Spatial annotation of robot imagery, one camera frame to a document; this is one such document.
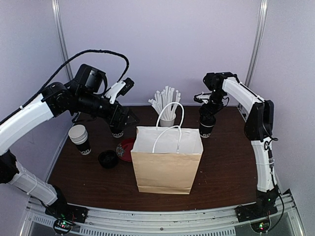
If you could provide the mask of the black white paper cup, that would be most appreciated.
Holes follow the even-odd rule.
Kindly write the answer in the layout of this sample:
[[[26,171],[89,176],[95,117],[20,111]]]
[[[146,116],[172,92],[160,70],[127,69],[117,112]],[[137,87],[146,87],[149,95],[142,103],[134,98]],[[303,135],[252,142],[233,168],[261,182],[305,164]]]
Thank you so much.
[[[209,138],[216,124],[214,116],[201,116],[199,119],[199,134],[202,138]]]
[[[111,128],[111,133],[112,133],[112,136],[114,138],[120,138],[124,135],[124,130],[123,129],[117,129],[117,128]]]

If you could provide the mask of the stack of black lids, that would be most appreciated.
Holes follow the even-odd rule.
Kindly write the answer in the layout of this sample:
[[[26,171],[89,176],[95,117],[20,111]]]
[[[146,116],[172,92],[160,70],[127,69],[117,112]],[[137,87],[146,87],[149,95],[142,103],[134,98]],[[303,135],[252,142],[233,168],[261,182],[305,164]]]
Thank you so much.
[[[99,154],[98,162],[105,169],[111,169],[117,166],[119,158],[115,151],[107,150]]]

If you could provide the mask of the stack of paper cups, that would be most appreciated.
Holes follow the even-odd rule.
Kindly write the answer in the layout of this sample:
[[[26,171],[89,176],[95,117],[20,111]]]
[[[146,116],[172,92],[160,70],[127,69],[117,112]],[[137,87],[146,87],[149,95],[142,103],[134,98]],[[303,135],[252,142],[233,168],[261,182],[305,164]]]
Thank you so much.
[[[82,155],[88,155],[91,152],[92,149],[85,126],[81,124],[74,125],[68,131],[68,136]]]

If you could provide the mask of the brown paper bag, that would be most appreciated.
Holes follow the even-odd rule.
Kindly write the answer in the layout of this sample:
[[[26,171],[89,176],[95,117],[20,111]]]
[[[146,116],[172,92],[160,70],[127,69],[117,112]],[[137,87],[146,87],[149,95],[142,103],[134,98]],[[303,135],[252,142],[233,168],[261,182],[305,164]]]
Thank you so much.
[[[188,195],[203,153],[199,130],[158,123],[136,129],[130,153],[139,192]]]

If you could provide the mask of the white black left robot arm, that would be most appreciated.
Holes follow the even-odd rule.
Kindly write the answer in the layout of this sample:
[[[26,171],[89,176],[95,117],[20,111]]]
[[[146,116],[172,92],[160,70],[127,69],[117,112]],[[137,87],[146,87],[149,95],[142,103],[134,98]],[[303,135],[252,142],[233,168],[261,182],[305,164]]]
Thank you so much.
[[[131,78],[119,79],[110,88],[105,88],[103,93],[98,93],[102,83],[107,84],[105,72],[82,64],[70,82],[54,82],[46,86],[28,105],[1,123],[1,183],[16,186],[46,206],[51,206],[59,218],[67,218],[71,208],[61,190],[26,170],[9,149],[25,134],[65,111],[102,118],[114,137],[122,136],[126,127],[138,123],[138,118],[116,99],[120,95],[124,96],[134,86],[134,81]]]

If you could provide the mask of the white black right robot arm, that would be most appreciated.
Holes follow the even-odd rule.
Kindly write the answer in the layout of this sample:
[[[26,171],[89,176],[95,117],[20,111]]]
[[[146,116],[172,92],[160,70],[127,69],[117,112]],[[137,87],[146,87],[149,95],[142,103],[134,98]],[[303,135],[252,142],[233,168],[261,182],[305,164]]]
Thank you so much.
[[[252,145],[257,167],[257,200],[252,212],[262,217],[278,196],[272,153],[272,142],[277,141],[272,136],[274,103],[255,94],[231,72],[207,73],[203,83],[210,93],[194,96],[194,100],[202,105],[199,109],[199,134],[202,138],[210,136],[216,124],[215,115],[224,108],[223,100],[228,95],[248,113],[244,133]]]

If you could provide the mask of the red floral plate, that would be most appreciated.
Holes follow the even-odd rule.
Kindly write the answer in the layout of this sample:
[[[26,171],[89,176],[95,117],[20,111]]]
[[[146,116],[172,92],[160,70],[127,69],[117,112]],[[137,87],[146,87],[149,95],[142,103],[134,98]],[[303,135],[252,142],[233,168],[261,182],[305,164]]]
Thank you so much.
[[[116,147],[117,156],[125,161],[132,162],[131,150],[133,149],[133,145],[135,142],[135,138],[128,138],[122,140]]]

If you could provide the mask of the paper cup holding straws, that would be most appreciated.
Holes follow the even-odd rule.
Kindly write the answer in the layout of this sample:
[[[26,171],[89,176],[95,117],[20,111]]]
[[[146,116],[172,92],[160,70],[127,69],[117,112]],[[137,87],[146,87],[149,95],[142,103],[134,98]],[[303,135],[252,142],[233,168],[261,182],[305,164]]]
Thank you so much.
[[[176,114],[174,114],[172,119],[160,118],[160,120],[159,120],[160,127],[171,127],[171,126],[173,126],[174,122],[175,122],[175,118],[176,118]]]

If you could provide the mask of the bundle of white wrapped straws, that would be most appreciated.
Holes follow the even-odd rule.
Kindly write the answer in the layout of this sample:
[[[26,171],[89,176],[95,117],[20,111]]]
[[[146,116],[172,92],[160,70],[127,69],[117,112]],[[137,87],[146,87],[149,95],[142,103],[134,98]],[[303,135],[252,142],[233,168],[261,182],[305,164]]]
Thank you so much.
[[[164,120],[172,120],[175,118],[175,111],[177,109],[177,102],[181,100],[181,93],[170,86],[166,86],[162,91],[157,90],[153,99],[149,99],[148,102],[160,115],[164,109],[161,118]]]

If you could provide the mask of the right aluminium wall post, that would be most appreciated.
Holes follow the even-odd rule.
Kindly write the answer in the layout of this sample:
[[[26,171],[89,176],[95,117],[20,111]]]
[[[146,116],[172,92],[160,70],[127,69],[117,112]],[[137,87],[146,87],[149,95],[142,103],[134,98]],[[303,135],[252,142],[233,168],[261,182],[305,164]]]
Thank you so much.
[[[254,44],[253,44],[253,49],[252,49],[252,55],[251,55],[251,59],[250,59],[250,63],[248,66],[248,71],[247,71],[247,75],[245,79],[245,85],[249,88],[251,87],[254,71],[257,65],[257,61],[258,61],[259,49],[262,44],[265,26],[266,26],[267,13],[268,13],[268,0],[261,0],[257,26],[256,26],[255,39],[254,39]]]

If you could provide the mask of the aluminium wall post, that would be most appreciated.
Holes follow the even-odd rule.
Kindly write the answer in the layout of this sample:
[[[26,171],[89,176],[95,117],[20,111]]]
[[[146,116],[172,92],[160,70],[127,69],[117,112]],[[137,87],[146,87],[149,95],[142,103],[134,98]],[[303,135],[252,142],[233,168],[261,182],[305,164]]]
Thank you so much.
[[[69,56],[68,56],[68,51],[66,48],[66,40],[65,40],[64,31],[63,31],[62,16],[61,16],[61,11],[60,11],[60,1],[51,0],[51,3],[52,3],[53,16],[54,16],[56,29],[57,29],[59,44],[61,48],[62,58],[63,58],[63,61],[66,62],[69,59]]]
[[[252,49],[252,55],[251,55],[251,59],[250,59],[250,63],[248,66],[248,71],[247,71],[247,75],[245,79],[245,85],[249,88],[251,87],[254,71],[257,65],[257,61],[258,61],[259,49],[262,44],[265,26],[266,26],[267,13],[268,13],[268,0],[261,0],[257,26],[256,26],[255,39],[254,39],[254,44],[253,44],[253,49]]]

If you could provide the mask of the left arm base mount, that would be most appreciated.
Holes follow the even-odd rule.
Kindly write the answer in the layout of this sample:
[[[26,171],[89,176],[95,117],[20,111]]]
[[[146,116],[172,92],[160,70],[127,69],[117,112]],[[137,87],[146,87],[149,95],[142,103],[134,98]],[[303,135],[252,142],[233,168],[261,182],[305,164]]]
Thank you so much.
[[[46,205],[45,214],[53,216],[56,220],[53,223],[53,230],[60,234],[68,234],[77,223],[85,223],[88,209],[82,206],[70,205],[64,200],[57,199],[52,205]]]

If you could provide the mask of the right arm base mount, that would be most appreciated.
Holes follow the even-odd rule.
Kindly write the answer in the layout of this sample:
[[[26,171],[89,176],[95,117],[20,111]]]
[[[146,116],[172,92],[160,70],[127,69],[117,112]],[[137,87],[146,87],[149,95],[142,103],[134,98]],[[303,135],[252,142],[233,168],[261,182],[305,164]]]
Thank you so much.
[[[238,222],[250,221],[251,229],[255,233],[266,234],[272,228],[270,216],[278,212],[276,207],[277,195],[262,193],[256,202],[249,205],[238,205],[235,208]]]

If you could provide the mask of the left aluminium wall post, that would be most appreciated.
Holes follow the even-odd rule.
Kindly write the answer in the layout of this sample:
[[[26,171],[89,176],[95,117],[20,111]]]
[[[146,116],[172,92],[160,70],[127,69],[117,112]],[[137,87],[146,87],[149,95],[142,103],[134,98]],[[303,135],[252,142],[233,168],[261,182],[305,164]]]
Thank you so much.
[[[57,29],[59,44],[61,48],[62,58],[63,58],[63,61],[66,62],[69,59],[69,56],[68,56],[68,51],[66,48],[66,40],[65,40],[64,31],[63,31],[62,16],[61,16],[61,11],[60,11],[60,1],[51,0],[51,3],[52,3],[53,16],[54,16],[56,29]]]

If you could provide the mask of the aluminium front rail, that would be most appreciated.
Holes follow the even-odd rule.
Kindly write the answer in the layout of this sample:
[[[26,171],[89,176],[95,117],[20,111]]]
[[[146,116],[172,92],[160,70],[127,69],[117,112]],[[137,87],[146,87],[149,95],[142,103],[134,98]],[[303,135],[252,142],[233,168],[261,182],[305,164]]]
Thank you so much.
[[[276,200],[278,212],[240,222],[235,206],[188,211],[125,211],[87,208],[84,223],[70,236],[260,236],[257,227],[267,220],[267,236],[303,236],[305,231],[291,194]]]

